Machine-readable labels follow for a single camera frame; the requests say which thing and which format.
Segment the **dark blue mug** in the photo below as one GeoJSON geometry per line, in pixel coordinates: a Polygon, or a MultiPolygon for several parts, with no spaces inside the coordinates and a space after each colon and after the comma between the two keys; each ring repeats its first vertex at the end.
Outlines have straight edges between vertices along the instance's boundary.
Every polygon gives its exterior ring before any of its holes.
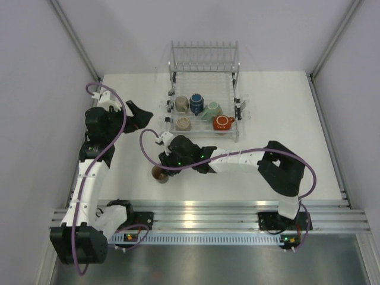
{"type": "Polygon", "coordinates": [[[198,116],[200,113],[202,113],[204,110],[204,98],[202,95],[198,93],[193,94],[189,99],[189,107],[195,116],[198,116]]]}

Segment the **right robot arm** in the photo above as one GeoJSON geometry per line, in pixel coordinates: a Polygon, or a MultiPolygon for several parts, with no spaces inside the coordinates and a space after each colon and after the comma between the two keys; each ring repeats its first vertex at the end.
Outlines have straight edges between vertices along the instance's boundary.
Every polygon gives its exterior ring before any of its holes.
{"type": "Polygon", "coordinates": [[[156,144],[164,151],[159,160],[169,176],[183,169],[201,174],[246,172],[259,174],[278,196],[278,224],[291,229],[299,222],[299,188],[303,179],[303,160],[278,141],[269,141],[257,150],[225,150],[216,146],[200,147],[189,138],[163,132],[156,144]]]}

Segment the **beige speckled cup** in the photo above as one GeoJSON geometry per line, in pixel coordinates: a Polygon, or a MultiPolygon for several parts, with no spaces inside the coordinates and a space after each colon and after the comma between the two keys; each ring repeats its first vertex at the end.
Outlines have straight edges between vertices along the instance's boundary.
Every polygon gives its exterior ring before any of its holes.
{"type": "Polygon", "coordinates": [[[177,131],[190,131],[191,128],[191,121],[187,117],[180,117],[175,122],[175,129],[177,131]]]}

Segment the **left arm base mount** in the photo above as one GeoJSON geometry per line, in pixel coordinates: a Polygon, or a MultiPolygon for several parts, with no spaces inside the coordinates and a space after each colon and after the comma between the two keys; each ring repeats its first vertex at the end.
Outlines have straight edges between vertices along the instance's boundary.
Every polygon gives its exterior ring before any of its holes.
{"type": "Polygon", "coordinates": [[[152,211],[135,211],[132,215],[132,225],[143,224],[152,229],[154,223],[154,213],[152,211]]]}

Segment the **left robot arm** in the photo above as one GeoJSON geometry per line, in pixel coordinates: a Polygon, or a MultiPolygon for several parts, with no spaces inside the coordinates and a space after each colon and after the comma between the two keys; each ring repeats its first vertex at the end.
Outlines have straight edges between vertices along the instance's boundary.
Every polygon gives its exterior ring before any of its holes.
{"type": "Polygon", "coordinates": [[[113,200],[100,217],[96,216],[100,191],[115,152],[115,137],[145,128],[153,117],[130,100],[126,106],[131,116],[114,103],[85,112],[86,140],[80,150],[74,193],[60,225],[50,230],[50,241],[63,264],[103,263],[113,234],[131,228],[136,221],[128,200],[113,200]]]}

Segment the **brown mug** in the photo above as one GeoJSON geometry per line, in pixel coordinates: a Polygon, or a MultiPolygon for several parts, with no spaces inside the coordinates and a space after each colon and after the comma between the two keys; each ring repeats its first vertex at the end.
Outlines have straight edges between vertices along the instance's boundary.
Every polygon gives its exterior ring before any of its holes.
{"type": "Polygon", "coordinates": [[[152,167],[151,175],[160,184],[164,184],[169,180],[169,176],[158,166],[152,167]]]}

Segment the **teal green cup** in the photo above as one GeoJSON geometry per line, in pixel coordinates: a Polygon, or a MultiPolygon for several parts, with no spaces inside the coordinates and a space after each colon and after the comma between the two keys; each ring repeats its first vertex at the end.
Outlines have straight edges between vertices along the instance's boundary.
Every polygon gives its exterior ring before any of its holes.
{"type": "Polygon", "coordinates": [[[201,113],[201,119],[211,122],[216,116],[222,115],[223,111],[217,102],[210,102],[201,113]]]}

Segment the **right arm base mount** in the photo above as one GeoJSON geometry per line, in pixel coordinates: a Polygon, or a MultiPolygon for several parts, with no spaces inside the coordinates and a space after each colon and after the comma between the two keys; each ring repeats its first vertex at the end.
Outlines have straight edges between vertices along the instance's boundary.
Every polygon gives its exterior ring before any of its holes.
{"type": "Polygon", "coordinates": [[[261,231],[271,233],[313,229],[311,219],[304,211],[300,211],[293,220],[279,215],[276,211],[259,212],[258,223],[261,231]]]}

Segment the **olive grey mug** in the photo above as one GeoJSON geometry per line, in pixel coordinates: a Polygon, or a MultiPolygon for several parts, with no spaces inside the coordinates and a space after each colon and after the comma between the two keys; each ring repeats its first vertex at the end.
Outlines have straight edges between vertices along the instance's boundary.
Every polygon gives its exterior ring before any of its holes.
{"type": "Polygon", "coordinates": [[[180,113],[188,113],[189,101],[185,96],[178,96],[175,100],[175,109],[180,113]]]}

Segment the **black and red mug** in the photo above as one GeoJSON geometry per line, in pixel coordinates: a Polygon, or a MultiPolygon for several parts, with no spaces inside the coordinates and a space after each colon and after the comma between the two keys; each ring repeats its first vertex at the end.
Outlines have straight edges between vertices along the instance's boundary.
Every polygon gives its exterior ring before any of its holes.
{"type": "Polygon", "coordinates": [[[231,129],[232,124],[235,122],[234,117],[226,115],[218,115],[213,119],[213,130],[215,131],[228,131],[231,129]]]}

